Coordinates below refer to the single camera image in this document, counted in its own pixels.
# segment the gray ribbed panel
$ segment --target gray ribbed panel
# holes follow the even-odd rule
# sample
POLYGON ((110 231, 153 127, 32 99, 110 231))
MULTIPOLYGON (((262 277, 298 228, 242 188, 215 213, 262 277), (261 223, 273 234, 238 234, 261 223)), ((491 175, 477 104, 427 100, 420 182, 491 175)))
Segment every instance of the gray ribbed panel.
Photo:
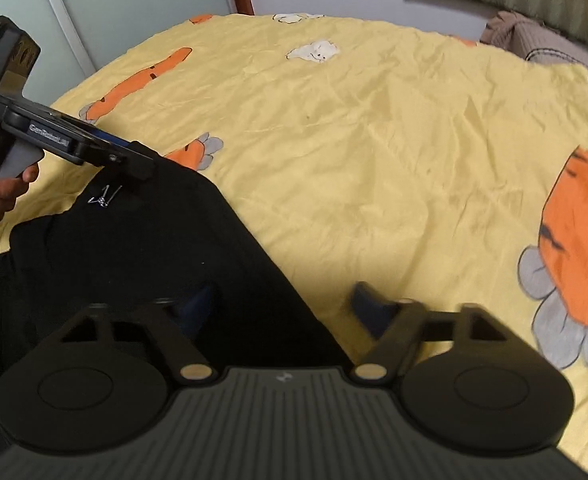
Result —
POLYGON ((86 457, 13 447, 0 480, 584 480, 557 450, 472 458, 411 428, 382 390, 337 370, 241 370, 182 391, 167 416, 126 446, 86 457))

